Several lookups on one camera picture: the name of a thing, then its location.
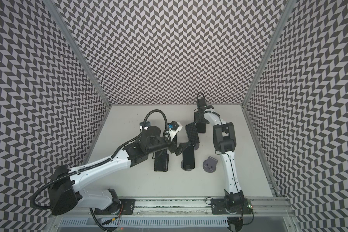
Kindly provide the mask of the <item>phone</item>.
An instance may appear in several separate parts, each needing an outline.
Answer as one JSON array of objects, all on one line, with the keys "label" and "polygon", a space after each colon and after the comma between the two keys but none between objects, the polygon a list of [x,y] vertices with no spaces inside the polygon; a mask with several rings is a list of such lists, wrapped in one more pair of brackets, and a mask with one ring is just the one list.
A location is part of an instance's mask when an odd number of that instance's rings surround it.
[{"label": "phone", "polygon": [[200,139],[199,139],[199,135],[198,135],[198,131],[197,131],[197,127],[196,127],[196,123],[195,122],[187,124],[185,126],[185,130],[186,130],[186,134],[187,134],[187,137],[188,137],[188,141],[192,145],[197,145],[197,144],[200,143]]},{"label": "phone", "polygon": [[197,122],[196,129],[198,133],[206,133],[206,123]]},{"label": "phone", "polygon": [[167,172],[169,166],[168,151],[162,150],[154,154],[154,172]]},{"label": "phone", "polygon": [[146,130],[146,129],[148,128],[144,122],[141,122],[141,123],[139,124],[139,126],[140,126],[140,131]]},{"label": "phone", "polygon": [[190,145],[182,153],[183,164],[185,169],[194,169],[195,168],[195,150],[194,146]]}]

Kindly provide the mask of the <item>grey stand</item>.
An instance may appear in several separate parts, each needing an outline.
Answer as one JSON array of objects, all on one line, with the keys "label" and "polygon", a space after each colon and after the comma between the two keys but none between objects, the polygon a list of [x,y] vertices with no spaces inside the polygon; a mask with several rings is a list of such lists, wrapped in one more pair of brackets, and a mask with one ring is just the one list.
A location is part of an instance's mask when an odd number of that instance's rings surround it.
[{"label": "grey stand", "polygon": [[183,161],[181,161],[181,169],[184,170],[184,171],[186,171],[186,172],[190,172],[190,171],[193,170],[193,169],[185,169],[185,168],[184,168]]},{"label": "grey stand", "polygon": [[200,142],[189,142],[190,145],[194,146],[194,150],[198,150],[200,147]]},{"label": "grey stand", "polygon": [[214,157],[209,156],[204,162],[203,162],[203,170],[206,173],[214,173],[217,169],[218,160]]}]

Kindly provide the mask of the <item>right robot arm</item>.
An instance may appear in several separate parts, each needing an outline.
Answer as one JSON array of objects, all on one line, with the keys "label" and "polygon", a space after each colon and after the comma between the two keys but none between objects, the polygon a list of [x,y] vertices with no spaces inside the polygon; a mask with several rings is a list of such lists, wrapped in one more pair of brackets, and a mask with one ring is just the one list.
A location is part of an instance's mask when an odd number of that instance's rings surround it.
[{"label": "right robot arm", "polygon": [[226,210],[235,214],[242,210],[245,201],[235,166],[236,136],[233,123],[223,120],[205,98],[197,98],[195,122],[209,123],[213,126],[213,145],[215,153],[221,156],[226,187],[224,203]]}]

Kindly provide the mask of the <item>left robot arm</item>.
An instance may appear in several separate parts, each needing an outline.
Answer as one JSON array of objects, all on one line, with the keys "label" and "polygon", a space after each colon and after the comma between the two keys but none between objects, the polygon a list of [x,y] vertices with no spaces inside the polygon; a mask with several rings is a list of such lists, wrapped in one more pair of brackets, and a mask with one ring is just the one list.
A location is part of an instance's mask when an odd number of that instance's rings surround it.
[{"label": "left robot arm", "polygon": [[182,128],[176,121],[167,123],[164,131],[156,126],[146,127],[136,138],[107,158],[74,168],[68,168],[67,165],[56,168],[51,184],[47,187],[51,214],[63,215],[76,207],[116,212],[121,202],[115,190],[91,191],[87,190],[87,186],[148,160],[150,154],[160,159],[169,152],[174,153],[177,149],[177,134]]}]

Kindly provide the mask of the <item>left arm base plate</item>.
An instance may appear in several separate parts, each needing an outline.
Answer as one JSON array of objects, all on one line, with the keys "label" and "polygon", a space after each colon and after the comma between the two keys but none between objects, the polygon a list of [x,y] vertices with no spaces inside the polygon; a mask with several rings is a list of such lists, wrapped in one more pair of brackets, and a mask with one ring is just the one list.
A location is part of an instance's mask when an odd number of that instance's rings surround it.
[{"label": "left arm base plate", "polygon": [[122,199],[118,202],[113,202],[106,209],[94,209],[95,215],[132,215],[135,207],[135,199]]}]

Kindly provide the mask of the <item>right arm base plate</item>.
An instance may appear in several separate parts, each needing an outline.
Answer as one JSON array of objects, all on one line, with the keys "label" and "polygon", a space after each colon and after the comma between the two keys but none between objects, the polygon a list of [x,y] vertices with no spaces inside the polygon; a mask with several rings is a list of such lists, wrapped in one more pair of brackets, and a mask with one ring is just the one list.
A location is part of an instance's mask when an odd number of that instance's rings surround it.
[{"label": "right arm base plate", "polygon": [[251,215],[253,206],[251,200],[246,198],[243,203],[235,204],[226,208],[225,200],[222,199],[211,199],[211,210],[213,215]]}]

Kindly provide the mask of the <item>aluminium mounting rail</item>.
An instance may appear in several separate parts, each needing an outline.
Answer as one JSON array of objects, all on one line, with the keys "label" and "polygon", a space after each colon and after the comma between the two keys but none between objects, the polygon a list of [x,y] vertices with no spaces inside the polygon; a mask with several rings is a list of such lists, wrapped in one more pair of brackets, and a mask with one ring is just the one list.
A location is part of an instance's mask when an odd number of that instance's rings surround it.
[{"label": "aluminium mounting rail", "polygon": [[135,207],[131,217],[287,217],[294,212],[290,202],[284,197],[246,197],[251,200],[253,211],[251,215],[213,215],[211,199],[221,197],[121,197],[135,199]]}]

